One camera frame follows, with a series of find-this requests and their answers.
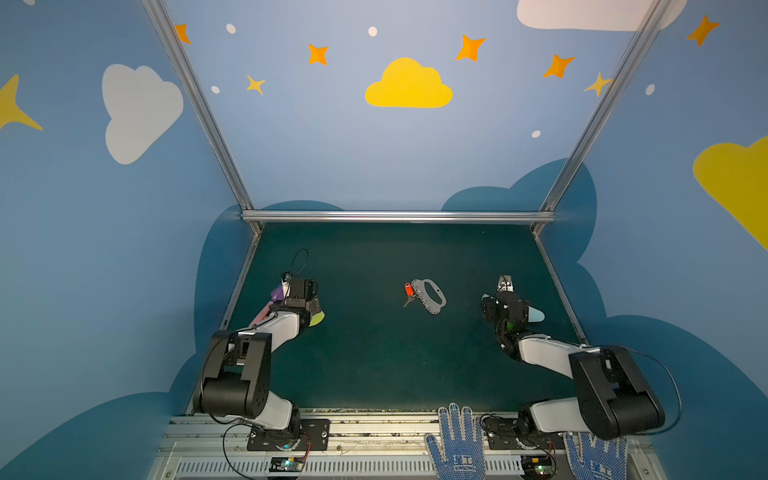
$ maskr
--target white cloud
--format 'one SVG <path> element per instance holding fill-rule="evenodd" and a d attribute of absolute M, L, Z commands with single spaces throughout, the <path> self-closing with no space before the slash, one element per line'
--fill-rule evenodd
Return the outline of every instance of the white cloud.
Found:
<path fill-rule="evenodd" d="M 672 0 L 661 20 L 666 28 L 687 0 Z M 518 19 L 532 28 L 636 31 L 653 0 L 520 0 Z"/>
<path fill-rule="evenodd" d="M 134 70 L 110 65 L 101 79 L 101 93 L 112 118 L 107 125 L 107 149 L 123 165 L 138 160 L 184 109 L 179 87 L 145 66 Z"/>

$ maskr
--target yellow cloud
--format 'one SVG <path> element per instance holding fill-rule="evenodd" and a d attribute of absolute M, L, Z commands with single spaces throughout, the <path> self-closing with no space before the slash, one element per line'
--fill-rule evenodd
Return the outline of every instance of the yellow cloud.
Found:
<path fill-rule="evenodd" d="M 453 98 L 434 68 L 411 58 L 398 58 L 384 70 L 382 80 L 366 90 L 366 101 L 375 107 L 445 107 Z"/>
<path fill-rule="evenodd" d="M 768 137 L 751 147 L 717 144 L 707 148 L 694 163 L 694 176 L 768 249 Z"/>

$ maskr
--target blue glove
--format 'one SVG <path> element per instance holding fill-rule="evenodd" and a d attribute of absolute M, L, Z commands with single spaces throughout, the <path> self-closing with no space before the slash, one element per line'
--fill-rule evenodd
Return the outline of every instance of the blue glove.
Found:
<path fill-rule="evenodd" d="M 627 439 L 600 440 L 589 432 L 563 435 L 568 464 L 577 480 L 625 480 Z"/>
<path fill-rule="evenodd" d="M 480 419 L 472 418 L 472 409 L 452 403 L 440 407 L 440 437 L 429 433 L 425 440 L 440 480 L 484 480 L 485 459 L 482 454 L 482 428 Z"/>

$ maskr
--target dark green mat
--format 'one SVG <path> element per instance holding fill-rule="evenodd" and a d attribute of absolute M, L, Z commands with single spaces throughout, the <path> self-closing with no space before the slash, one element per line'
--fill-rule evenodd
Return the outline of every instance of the dark green mat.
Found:
<path fill-rule="evenodd" d="M 482 318 L 481 295 L 493 294 L 498 276 L 508 274 L 515 292 L 546 315 L 536 331 L 577 341 L 528 227 L 267 224 L 230 328 L 248 325 L 302 247 L 310 259 L 301 276 L 319 283 L 326 318 L 274 353 L 271 383 L 299 407 L 436 409 L 457 402 L 515 411 L 574 395 L 571 380 L 506 356 Z M 402 307 L 403 284 L 415 278 L 442 289 L 448 302 L 438 315 L 418 300 Z"/>

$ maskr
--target robotic arm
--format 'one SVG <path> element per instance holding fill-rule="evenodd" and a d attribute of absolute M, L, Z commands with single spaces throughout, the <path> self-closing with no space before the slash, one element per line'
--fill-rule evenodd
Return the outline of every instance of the robotic arm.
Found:
<path fill-rule="evenodd" d="M 254 328 L 214 333 L 193 396 L 196 412 L 237 415 L 263 429 L 278 449 L 300 440 L 299 410 L 270 391 L 272 352 L 296 338 L 320 313 L 315 280 L 283 274 L 284 298 Z"/>
<path fill-rule="evenodd" d="M 495 324 L 500 347 L 512 358 L 573 379 L 576 397 L 530 405 L 519 413 L 515 434 L 539 445 L 552 432 L 592 432 L 611 440 L 664 424 L 664 410 L 629 351 L 622 346 L 574 345 L 528 329 L 531 312 L 501 276 L 495 296 L 483 296 L 483 316 Z"/>

